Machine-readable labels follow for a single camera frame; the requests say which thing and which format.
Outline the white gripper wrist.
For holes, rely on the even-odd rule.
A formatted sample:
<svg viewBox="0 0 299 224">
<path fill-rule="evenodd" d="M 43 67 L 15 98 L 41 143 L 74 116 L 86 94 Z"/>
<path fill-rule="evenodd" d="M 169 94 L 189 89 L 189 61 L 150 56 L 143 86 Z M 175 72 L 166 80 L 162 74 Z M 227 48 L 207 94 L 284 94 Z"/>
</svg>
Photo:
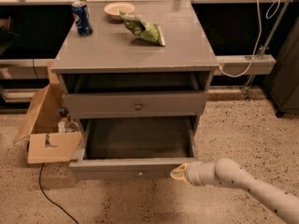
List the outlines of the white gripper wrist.
<svg viewBox="0 0 299 224">
<path fill-rule="evenodd" d="M 183 163 L 170 172 L 170 176 L 179 183 L 194 186 L 213 185 L 215 183 L 215 164 L 212 162 L 194 161 L 188 166 Z"/>
</svg>

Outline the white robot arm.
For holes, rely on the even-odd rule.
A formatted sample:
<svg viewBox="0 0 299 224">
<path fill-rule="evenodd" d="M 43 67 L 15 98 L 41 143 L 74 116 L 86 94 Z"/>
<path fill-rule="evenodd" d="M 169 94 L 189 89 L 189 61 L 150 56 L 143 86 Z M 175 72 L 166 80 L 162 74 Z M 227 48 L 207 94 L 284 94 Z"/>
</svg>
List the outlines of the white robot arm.
<svg viewBox="0 0 299 224">
<path fill-rule="evenodd" d="M 213 185 L 242 189 L 287 224 L 299 224 L 299 198 L 251 175 L 237 162 L 222 158 L 216 162 L 193 161 L 174 168 L 170 176 L 195 187 Z"/>
</svg>

